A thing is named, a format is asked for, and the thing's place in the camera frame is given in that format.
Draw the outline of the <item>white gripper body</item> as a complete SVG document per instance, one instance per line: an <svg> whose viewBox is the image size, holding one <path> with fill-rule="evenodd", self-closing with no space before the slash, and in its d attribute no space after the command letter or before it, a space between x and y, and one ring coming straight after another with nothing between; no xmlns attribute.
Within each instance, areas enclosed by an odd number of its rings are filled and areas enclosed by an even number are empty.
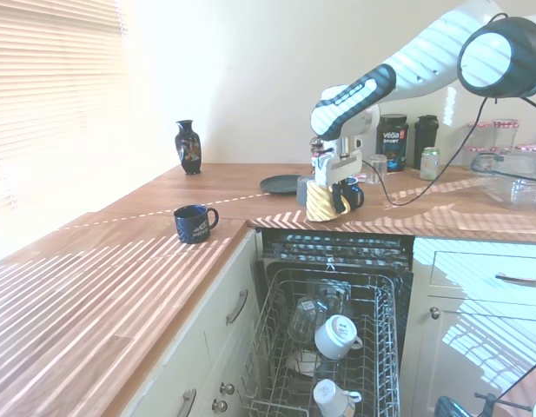
<svg viewBox="0 0 536 417"><path fill-rule="evenodd" d="M319 155L314 160L314 180L322 187L329 187L346 180L350 176L359 174L362 164L362 152L360 149L343 158L334 152L328 152Z"/></svg>

